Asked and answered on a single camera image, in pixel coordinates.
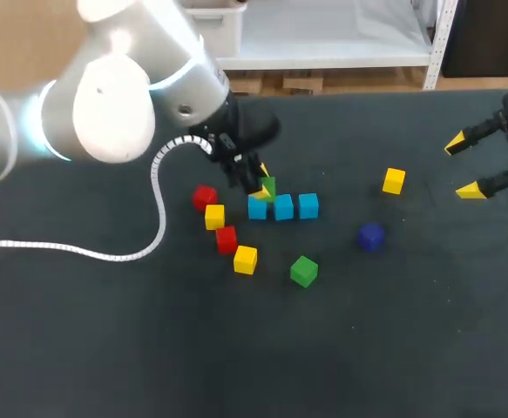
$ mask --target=white cable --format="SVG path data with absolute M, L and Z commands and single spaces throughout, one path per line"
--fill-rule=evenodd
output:
M 91 257 L 97 260 L 117 263 L 134 261 L 144 258 L 146 255 L 152 253 L 159 246 L 160 241 L 162 241 L 166 230 L 165 204 L 160 194 L 160 186 L 159 186 L 160 162 L 169 151 L 173 150 L 175 147 L 179 145 L 184 144 L 196 144 L 200 146 L 201 149 L 207 154 L 211 154 L 213 152 L 211 144 L 209 144 L 205 139 L 191 135 L 186 135 L 183 137 L 173 139 L 172 141 L 169 141 L 157 153 L 151 164 L 151 185 L 152 191 L 155 195 L 155 200 L 157 201 L 157 207 L 159 209 L 159 230 L 157 231 L 157 236 L 154 238 L 151 244 L 149 244 L 149 246 L 147 246 L 143 250 L 133 254 L 110 255 L 97 253 L 91 250 L 86 250 L 78 246 L 68 246 L 66 244 L 58 244 L 54 242 L 29 242 L 29 241 L 11 241 L 11 240 L 0 240 L 0 248 L 40 248 L 45 250 L 66 251 L 68 253 L 81 254 L 84 255 L 85 257 Z

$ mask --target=dark gray mat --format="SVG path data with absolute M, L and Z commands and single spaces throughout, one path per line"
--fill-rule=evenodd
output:
M 116 265 L 0 250 L 0 418 L 508 417 L 508 192 L 454 190 L 508 164 L 502 136 L 443 148 L 502 92 L 268 99 L 283 123 L 262 157 L 279 192 L 317 192 L 313 222 L 247 221 L 198 150 L 161 169 L 161 248 Z M 158 145 L 177 132 L 162 127 Z M 158 150 L 126 166 L 44 165 L 0 185 L 0 239 L 139 250 L 157 229 Z M 380 192 L 387 167 L 408 176 Z M 253 278 L 216 253 L 190 197 L 215 185 Z M 363 222 L 381 254 L 355 245 Z M 320 263 L 290 283 L 301 255 Z

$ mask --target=white shelf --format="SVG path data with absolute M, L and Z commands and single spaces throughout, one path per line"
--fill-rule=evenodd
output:
M 426 66 L 410 0 L 249 0 L 240 55 L 224 70 Z

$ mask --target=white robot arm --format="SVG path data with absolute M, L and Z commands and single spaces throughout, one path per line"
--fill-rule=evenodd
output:
M 262 191 L 254 150 L 276 138 L 279 121 L 234 100 L 178 0 L 78 0 L 78 12 L 89 36 L 63 74 L 0 92 L 0 180 L 46 158 L 133 160 L 151 144 L 160 108 L 209 150 L 230 186 Z

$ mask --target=toy block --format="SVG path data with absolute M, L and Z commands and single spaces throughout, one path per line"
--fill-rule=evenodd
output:
M 289 194 L 282 194 L 274 199 L 274 219 L 287 220 L 295 216 L 295 205 Z
M 233 226 L 225 226 L 215 231 L 217 235 L 217 247 L 219 254 L 232 254 L 238 248 L 238 241 L 236 240 L 236 230 Z
M 258 192 L 254 192 L 254 193 L 250 194 L 250 196 L 253 197 L 253 198 L 259 199 L 259 200 L 267 199 L 267 198 L 271 197 L 271 195 L 269 194 L 268 189 L 263 184 L 261 184 L 261 190 L 259 190 Z
M 239 246 L 234 255 L 234 271 L 242 274 L 254 274 L 257 264 L 257 249 Z
M 217 191 L 206 185 L 198 185 L 192 196 L 193 206 L 200 212 L 204 212 L 207 205 L 217 204 Z
M 396 168 L 388 168 L 383 182 L 383 191 L 391 194 L 401 194 L 405 172 Z
M 317 194 L 301 194 L 298 197 L 300 204 L 300 219 L 316 219 L 320 213 L 320 202 Z
M 268 204 L 262 202 L 253 196 L 247 197 L 247 216 L 250 219 L 267 219 L 268 218 Z
M 274 177 L 264 177 L 261 183 L 267 189 L 269 196 L 261 198 L 264 202 L 274 203 L 274 198 L 277 195 L 277 184 Z
M 207 205 L 205 208 L 205 228 L 214 231 L 225 225 L 224 205 Z
M 290 267 L 290 278 L 302 287 L 308 287 L 317 277 L 318 265 L 303 255 Z
M 383 247 L 385 231 L 377 223 L 370 223 L 358 230 L 358 245 L 367 253 L 375 253 Z

